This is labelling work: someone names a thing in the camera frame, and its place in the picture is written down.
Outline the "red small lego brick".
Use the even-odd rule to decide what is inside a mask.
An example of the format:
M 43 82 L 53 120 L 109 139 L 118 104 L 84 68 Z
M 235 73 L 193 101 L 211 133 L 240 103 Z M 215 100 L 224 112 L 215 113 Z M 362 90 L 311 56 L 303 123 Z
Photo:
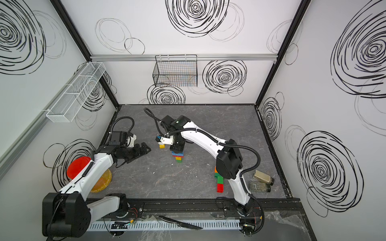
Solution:
M 217 192 L 223 193 L 224 192 L 224 184 L 218 183 L 217 184 Z

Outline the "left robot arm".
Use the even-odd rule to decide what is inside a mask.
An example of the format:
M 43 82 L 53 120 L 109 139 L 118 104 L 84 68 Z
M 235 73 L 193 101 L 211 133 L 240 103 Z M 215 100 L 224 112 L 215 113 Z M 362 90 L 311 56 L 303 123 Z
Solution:
M 87 203 L 87 197 L 110 167 L 121 167 L 147 155 L 151 148 L 136 143 L 131 130 L 118 132 L 110 128 L 109 138 L 92 152 L 90 161 L 67 185 L 47 194 L 42 203 L 42 234 L 49 241 L 81 237 L 90 224 L 109 215 L 125 217 L 130 207 L 125 194 L 109 194 Z

